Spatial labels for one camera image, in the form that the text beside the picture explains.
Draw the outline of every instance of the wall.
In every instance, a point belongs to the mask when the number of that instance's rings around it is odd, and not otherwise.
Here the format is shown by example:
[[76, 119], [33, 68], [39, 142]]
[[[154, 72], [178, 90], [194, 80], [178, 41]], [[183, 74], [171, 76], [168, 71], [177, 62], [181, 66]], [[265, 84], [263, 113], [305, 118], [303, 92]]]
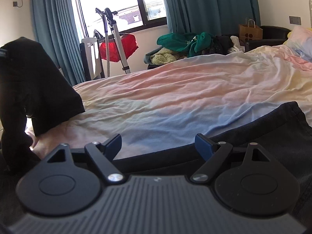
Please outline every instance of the wall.
[[311, 27], [309, 0], [258, 0], [261, 24], [293, 29], [289, 16], [301, 17], [304, 27]]
[[[147, 64], [143, 62], [144, 56], [158, 48], [159, 46], [156, 44], [158, 37], [167, 33], [167, 26], [158, 26], [133, 33], [138, 43], [138, 49], [128, 58], [131, 72], [147, 69]], [[106, 75], [106, 60], [102, 60], [102, 62]], [[122, 70], [121, 62], [110, 62], [110, 76], [122, 74], [124, 74], [124, 71]]]
[[23, 0], [21, 8], [13, 7], [13, 1], [21, 6], [21, 0], [0, 0], [0, 47], [22, 36], [34, 40], [30, 0]]

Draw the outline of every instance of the red cloth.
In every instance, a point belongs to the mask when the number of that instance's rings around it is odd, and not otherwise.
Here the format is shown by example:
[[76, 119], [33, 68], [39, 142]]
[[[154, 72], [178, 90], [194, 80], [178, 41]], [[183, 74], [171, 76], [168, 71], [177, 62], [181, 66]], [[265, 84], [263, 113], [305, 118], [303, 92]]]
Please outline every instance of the red cloth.
[[[124, 48], [124, 53], [127, 59], [138, 49], [138, 44], [133, 34], [124, 33], [124, 35], [121, 36], [121, 43]], [[120, 59], [118, 49], [114, 40], [109, 40], [108, 46], [110, 48], [110, 61], [119, 62], [121, 59]], [[100, 52], [101, 58], [106, 60], [105, 41], [102, 42], [101, 46], [99, 47], [99, 52]]]

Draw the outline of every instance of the blue curtain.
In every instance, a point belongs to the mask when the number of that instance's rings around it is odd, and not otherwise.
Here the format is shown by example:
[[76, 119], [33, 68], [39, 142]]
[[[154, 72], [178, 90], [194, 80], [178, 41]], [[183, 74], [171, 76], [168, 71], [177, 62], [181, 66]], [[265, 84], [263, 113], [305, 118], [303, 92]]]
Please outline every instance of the blue curtain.
[[31, 0], [35, 38], [74, 86], [85, 81], [71, 0]]
[[246, 17], [260, 25], [258, 0], [165, 0], [168, 28], [180, 34], [236, 34]]

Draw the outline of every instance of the bed sheet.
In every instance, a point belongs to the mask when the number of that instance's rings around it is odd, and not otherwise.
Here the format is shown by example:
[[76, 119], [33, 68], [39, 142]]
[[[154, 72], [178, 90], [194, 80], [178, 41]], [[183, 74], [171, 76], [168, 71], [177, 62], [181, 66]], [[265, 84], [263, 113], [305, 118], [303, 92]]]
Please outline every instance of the bed sheet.
[[37, 138], [32, 127], [27, 133], [41, 158], [59, 143], [80, 148], [120, 133], [121, 159], [193, 143], [197, 133], [217, 135], [289, 101], [312, 124], [311, 77], [312, 63], [283, 45], [202, 55], [79, 84], [85, 113]]

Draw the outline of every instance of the tie-dye pillow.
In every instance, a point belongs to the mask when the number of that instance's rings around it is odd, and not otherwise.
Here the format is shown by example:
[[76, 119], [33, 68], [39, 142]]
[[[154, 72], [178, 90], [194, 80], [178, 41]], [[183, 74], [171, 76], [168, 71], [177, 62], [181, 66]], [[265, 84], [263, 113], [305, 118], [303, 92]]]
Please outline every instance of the tie-dye pillow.
[[293, 49], [308, 62], [312, 62], [312, 31], [302, 26], [295, 26], [284, 45]]

